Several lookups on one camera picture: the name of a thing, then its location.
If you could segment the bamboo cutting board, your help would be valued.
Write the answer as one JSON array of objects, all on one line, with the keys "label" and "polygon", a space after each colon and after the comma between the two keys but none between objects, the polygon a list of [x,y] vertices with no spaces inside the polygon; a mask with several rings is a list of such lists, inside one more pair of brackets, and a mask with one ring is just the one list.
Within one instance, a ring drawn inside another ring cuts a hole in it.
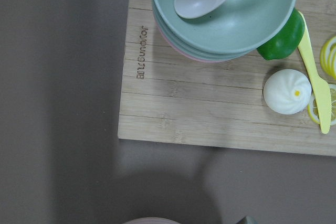
[{"label": "bamboo cutting board", "polygon": [[162,37],[151,0],[129,0],[118,137],[335,155],[335,127],[323,134],[306,111],[266,106],[264,82],[287,68],[305,72],[297,51],[277,61],[256,51],[222,63],[188,59]]}]

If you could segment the stacked green bowls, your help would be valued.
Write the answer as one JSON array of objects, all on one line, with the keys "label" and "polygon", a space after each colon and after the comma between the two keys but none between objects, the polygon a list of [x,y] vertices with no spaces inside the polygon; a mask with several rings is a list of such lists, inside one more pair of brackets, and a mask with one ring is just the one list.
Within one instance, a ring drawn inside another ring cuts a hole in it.
[{"label": "stacked green bowls", "polygon": [[181,54],[203,62],[240,57],[269,41],[289,19],[296,0],[226,0],[195,19],[176,14],[174,0],[152,0],[165,40]]}]

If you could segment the white steamed bun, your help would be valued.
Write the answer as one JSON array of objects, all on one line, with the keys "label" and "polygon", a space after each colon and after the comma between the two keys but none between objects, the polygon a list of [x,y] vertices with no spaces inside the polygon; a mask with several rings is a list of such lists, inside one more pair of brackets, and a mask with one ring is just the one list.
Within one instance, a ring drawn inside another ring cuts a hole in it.
[{"label": "white steamed bun", "polygon": [[308,78],[293,69],[277,71],[263,88],[265,103],[280,114],[296,114],[308,105],[312,87]]}]

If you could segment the pink ribbed bowl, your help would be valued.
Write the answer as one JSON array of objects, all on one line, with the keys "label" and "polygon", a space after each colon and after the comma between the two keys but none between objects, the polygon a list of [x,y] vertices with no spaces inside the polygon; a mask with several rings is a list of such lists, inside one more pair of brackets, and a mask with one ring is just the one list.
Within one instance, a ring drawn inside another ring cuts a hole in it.
[{"label": "pink ribbed bowl", "polygon": [[180,223],[166,218],[144,217],[127,221],[124,224],[180,224]]}]

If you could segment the green lime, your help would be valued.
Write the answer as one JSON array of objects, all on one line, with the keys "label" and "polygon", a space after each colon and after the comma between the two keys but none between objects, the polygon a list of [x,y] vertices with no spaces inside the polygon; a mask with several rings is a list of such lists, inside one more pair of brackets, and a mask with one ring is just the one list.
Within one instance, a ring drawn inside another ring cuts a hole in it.
[{"label": "green lime", "polygon": [[257,48],[265,60],[277,60],[290,56],[298,47],[304,34],[305,22],[294,8],[283,28],[272,39]]}]

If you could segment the lemon half slice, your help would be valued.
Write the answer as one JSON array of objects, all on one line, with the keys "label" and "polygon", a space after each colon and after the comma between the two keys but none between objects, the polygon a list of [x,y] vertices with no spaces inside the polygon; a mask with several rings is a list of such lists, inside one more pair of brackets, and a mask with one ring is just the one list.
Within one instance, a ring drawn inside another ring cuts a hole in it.
[{"label": "lemon half slice", "polygon": [[[335,125],[335,84],[329,84],[330,93],[331,93],[331,126]],[[311,95],[309,104],[307,106],[307,111],[310,118],[316,123],[320,124],[319,116],[318,116],[318,108],[315,100],[314,94]]]}]

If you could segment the metal ice scoop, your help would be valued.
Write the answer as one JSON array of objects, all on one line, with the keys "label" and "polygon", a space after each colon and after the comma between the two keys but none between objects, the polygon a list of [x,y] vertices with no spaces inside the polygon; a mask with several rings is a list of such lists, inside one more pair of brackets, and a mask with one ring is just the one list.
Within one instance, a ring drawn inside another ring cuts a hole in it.
[{"label": "metal ice scoop", "polygon": [[251,216],[245,216],[236,224],[257,224],[257,221]]}]

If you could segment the yellow plastic knife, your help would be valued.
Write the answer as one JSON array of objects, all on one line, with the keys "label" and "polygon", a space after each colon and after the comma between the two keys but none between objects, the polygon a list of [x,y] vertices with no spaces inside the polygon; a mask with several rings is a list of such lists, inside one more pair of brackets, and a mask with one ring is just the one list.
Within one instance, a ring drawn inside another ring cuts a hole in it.
[{"label": "yellow plastic knife", "polygon": [[303,63],[309,76],[312,90],[316,99],[321,132],[323,134],[327,134],[329,133],[331,126],[332,105],[330,88],[329,84],[318,74],[307,24],[302,12],[298,11],[298,13],[300,14],[304,23],[304,32],[301,42],[298,45],[298,50],[303,59]]}]

